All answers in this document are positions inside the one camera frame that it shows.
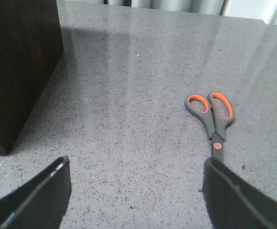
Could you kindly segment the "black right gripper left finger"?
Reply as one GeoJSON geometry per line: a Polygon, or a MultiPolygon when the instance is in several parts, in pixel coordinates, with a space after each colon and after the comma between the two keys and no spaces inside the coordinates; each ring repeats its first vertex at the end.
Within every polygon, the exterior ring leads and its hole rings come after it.
{"type": "Polygon", "coordinates": [[[63,156],[0,199],[0,229],[58,229],[70,195],[69,159],[63,156]]]}

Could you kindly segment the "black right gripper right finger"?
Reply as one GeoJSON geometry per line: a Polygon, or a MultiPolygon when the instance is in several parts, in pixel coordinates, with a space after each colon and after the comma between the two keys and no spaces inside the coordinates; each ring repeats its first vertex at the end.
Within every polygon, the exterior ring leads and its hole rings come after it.
{"type": "Polygon", "coordinates": [[[215,229],[277,229],[277,201],[215,158],[204,163],[202,192],[215,229]]]}

